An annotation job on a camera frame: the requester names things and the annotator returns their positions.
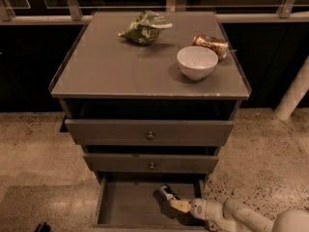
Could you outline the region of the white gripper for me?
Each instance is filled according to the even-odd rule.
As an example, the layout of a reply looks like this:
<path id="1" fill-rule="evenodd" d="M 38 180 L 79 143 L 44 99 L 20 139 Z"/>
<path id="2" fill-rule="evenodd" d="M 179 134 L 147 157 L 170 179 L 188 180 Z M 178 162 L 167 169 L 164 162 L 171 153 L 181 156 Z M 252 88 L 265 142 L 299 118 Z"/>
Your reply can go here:
<path id="1" fill-rule="evenodd" d="M 170 206 L 180 212 L 190 212 L 195 218 L 200 220 L 207 220 L 208 216 L 208 205 L 209 201 L 202 198 L 195 198 L 191 201 L 186 199 L 171 199 L 169 201 Z"/>

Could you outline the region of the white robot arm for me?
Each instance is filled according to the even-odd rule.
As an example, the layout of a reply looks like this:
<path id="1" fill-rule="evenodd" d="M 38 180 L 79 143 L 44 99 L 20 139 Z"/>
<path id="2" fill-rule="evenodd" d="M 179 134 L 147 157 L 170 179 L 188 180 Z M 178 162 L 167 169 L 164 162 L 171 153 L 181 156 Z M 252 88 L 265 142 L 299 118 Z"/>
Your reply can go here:
<path id="1" fill-rule="evenodd" d="M 224 232 L 240 232 L 243 225 L 251 232 L 309 232 L 309 213 L 301 210 L 289 209 L 272 221 L 234 199 L 224 203 L 202 198 L 171 199 L 169 203 L 176 210 L 214 223 Z"/>

